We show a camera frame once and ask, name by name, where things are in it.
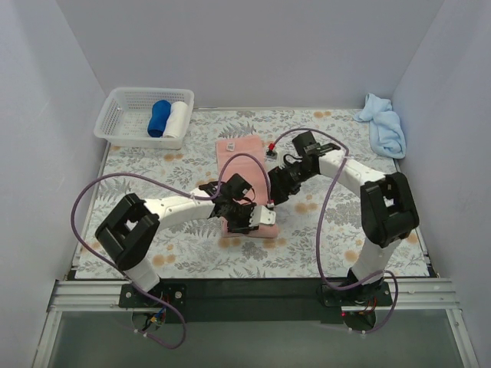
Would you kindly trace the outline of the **pink towel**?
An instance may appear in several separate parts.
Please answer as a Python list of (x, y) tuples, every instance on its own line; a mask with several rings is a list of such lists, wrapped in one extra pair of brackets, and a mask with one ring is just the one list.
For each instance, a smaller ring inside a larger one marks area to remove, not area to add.
[(222, 180), (227, 181), (232, 175), (239, 174), (252, 189), (246, 197), (257, 205), (268, 203), (268, 192), (265, 178), (259, 164), (265, 169), (265, 152), (262, 139), (256, 135), (216, 141), (216, 156), (219, 173), (228, 159), (238, 153), (247, 153), (254, 156), (258, 162), (246, 156), (235, 158), (225, 169)]

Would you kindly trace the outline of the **light blue towel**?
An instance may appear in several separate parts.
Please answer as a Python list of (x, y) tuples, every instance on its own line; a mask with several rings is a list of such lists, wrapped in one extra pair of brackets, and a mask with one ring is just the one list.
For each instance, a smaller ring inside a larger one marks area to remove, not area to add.
[(389, 99), (369, 93), (365, 96), (364, 108), (354, 115), (354, 120), (369, 126), (369, 143), (379, 156), (403, 159), (407, 145), (400, 118), (393, 111)]

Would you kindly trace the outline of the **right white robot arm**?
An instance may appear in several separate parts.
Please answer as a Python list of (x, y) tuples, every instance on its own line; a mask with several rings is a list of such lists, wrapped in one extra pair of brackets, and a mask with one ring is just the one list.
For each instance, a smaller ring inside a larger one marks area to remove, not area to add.
[(332, 138), (319, 143), (311, 128), (297, 128), (292, 141), (297, 153), (292, 161), (270, 169), (269, 194), (280, 205), (299, 192), (302, 183), (315, 176), (332, 180), (354, 193), (361, 204), (364, 244), (344, 281), (336, 286), (323, 283), (334, 295), (347, 301), (366, 301), (381, 289), (387, 264), (400, 243), (420, 224), (407, 177), (401, 172), (386, 174), (350, 157), (349, 149)]

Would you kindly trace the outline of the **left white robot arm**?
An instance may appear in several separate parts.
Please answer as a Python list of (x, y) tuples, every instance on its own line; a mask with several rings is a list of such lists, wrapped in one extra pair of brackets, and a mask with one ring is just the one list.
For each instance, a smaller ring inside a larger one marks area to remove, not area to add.
[(150, 291), (160, 277), (147, 258), (158, 231), (203, 219), (225, 219), (231, 233), (248, 234), (259, 228), (263, 207), (246, 198), (252, 185), (240, 175), (226, 182), (209, 182), (185, 196), (142, 199), (124, 196), (102, 221), (95, 237), (118, 271), (139, 289)]

